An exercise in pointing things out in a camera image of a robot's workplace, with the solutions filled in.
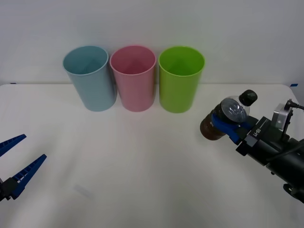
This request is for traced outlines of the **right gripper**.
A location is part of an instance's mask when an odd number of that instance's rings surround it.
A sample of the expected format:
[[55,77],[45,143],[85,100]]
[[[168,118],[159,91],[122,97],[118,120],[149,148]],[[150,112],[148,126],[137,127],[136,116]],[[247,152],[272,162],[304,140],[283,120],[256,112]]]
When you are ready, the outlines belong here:
[[[289,147],[290,137],[283,136],[283,132],[273,127],[271,121],[266,117],[262,117],[258,121],[258,119],[248,116],[242,123],[228,124],[212,114],[211,121],[213,126],[228,135],[234,144],[241,143],[236,148],[238,153],[250,156],[263,166],[269,164],[272,157],[286,151]],[[236,132],[240,128],[251,130],[243,141]]]

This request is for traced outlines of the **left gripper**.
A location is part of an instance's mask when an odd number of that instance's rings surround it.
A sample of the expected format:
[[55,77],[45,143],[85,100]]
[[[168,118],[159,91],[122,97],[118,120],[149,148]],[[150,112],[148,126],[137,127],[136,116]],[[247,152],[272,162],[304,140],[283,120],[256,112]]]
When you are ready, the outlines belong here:
[[[26,135],[22,134],[1,142],[0,152],[8,152],[11,148],[16,146],[25,138]],[[0,201],[4,199],[15,200],[16,198],[18,198],[46,158],[47,156],[43,154],[35,161],[33,161],[30,165],[28,165],[26,168],[15,174],[13,177],[10,177],[5,181],[0,180]]]

